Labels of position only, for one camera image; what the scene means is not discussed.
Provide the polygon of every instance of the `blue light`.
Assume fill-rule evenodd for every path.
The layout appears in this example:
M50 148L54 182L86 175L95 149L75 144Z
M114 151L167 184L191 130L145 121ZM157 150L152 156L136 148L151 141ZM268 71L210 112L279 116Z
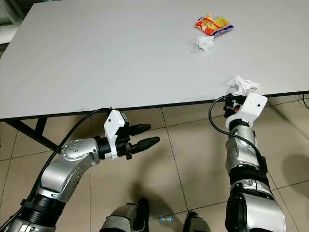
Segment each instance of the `blue light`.
M160 218L160 221L161 222L162 221L172 221L172 217L167 217L167 218L162 217L162 218Z

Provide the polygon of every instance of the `black cable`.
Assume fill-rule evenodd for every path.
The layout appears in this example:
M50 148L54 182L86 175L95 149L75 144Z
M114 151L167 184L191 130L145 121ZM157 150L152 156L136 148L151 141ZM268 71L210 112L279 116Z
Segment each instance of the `black cable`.
M303 94L303 103L304 103L305 107L306 107L307 109L309 109L309 105L307 105L306 102L305 102L305 94Z
M53 151L53 153L50 155L50 157L48 158L48 160L46 161L45 165L42 167L37 179L35 180L33 187L30 191L30 194L27 197L27 201L30 202L32 200L32 198L35 196L37 188L40 184L41 181L41 177L45 171L45 169L48 167L48 165L52 162L52 160L54 159L54 157L56 156L56 154L58 153L58 151L62 148L62 146L64 145L64 143L69 139L69 137L72 135L72 133L76 130L76 128L82 123L84 122L87 118L89 118L90 116L98 113L98 112L102 112L102 111L110 111L109 108L101 108L101 109L97 109L95 111L92 111L91 113L85 115L81 120L79 120L75 126L69 131L69 133L66 135L66 137L61 141L61 143L59 144L59 146L57 147L57 149L55 151ZM7 225L13 220L15 219L22 211L23 207L21 207L13 216L11 216L1 227L0 227L0 232L2 230L5 229L5 227L7 227Z
M251 143L249 140L247 140L247 139L245 139L245 138L243 138L243 137L241 137L241 136L238 136L238 135L235 135L235 134L226 132L226 131L224 131L224 130L218 128L218 127L214 124L214 122L213 122L213 120L212 120L212 116L211 116L211 111L212 111L214 105L215 105L217 102L219 102L219 101L221 101L221 100L223 100L223 99L226 99L226 98L228 98L228 97L231 97L231 96L225 95L225 96L219 97L219 98L217 98L217 99L211 104L211 106L209 107L209 111L208 111L208 119L209 119L209 122L210 122L211 125L212 125L217 131L219 131L220 133L226 134L226 135L231 136L231 137L234 137L234 138L238 138L238 139L240 139L240 140L246 142L247 144L249 144L249 145L254 149L255 154L256 154L256 157L257 157L257 159L259 160L260 165L263 164L263 162L262 162L262 159L263 159L263 158L262 158L262 155L261 155L260 151L257 149L257 147L256 147L253 143Z

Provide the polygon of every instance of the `table leg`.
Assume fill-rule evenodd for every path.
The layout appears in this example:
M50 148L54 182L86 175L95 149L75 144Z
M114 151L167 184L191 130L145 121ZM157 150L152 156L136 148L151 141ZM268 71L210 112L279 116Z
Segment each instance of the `table leg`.
M24 133L31 139L34 139L35 141L54 151L57 149L58 145L54 144L52 141L42 135L46 121L47 118L39 118L35 129L32 129L20 120L8 120L5 122L20 132Z

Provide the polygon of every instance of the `white tissue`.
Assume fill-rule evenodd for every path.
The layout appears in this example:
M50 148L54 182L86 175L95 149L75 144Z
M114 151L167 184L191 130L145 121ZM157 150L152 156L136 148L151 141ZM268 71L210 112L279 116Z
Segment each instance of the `white tissue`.
M232 93L235 96L246 96L248 93L252 93L260 87L259 83L253 82L251 80L242 79L239 75L234 77L227 84L233 89L235 89L235 92Z
M209 50L213 48L213 38L213 36L198 36L196 44L203 51Z

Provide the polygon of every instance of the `snack wrapper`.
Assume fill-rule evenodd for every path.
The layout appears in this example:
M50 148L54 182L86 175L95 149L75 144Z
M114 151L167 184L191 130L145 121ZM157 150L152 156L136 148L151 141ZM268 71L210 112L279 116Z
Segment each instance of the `snack wrapper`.
M227 19L219 16L212 17L211 14L201 17L197 23L195 23L195 27L210 36L217 36L234 29Z

